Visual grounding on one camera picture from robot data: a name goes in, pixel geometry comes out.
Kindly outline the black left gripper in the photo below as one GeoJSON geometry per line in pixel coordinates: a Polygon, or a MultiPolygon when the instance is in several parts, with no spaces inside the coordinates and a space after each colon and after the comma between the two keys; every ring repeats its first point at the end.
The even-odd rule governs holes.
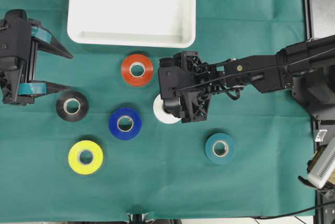
{"type": "Polygon", "coordinates": [[[32,96],[48,95],[69,90],[71,87],[51,82],[26,81],[27,64],[32,53],[38,50],[67,59],[73,55],[46,28],[28,22],[26,11],[13,9],[1,19],[1,91],[2,102],[7,105],[30,105],[32,96]]]}

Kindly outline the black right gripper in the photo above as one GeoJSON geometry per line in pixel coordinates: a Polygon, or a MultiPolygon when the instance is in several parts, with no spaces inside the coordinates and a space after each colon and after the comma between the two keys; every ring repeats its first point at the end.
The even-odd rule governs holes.
{"type": "Polygon", "coordinates": [[[200,60],[197,51],[182,51],[159,60],[158,78],[163,108],[182,123],[207,119],[210,81],[217,78],[214,66],[200,60]]]}

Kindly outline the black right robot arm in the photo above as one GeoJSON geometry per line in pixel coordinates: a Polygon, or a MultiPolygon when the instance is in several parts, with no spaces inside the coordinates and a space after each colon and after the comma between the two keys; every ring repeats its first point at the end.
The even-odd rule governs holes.
{"type": "Polygon", "coordinates": [[[182,51],[159,65],[162,108],[183,123],[206,120],[212,96],[238,100],[247,85],[262,94],[289,90],[314,119],[334,120],[334,36],[213,64],[182,51]]]}

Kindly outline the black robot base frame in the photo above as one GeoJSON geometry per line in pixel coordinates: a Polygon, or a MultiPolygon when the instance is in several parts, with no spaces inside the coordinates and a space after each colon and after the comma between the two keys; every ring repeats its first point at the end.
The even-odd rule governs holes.
{"type": "Polygon", "coordinates": [[[334,140],[334,0],[304,0],[313,68],[295,80],[293,97],[310,115],[317,157],[334,140]]]}

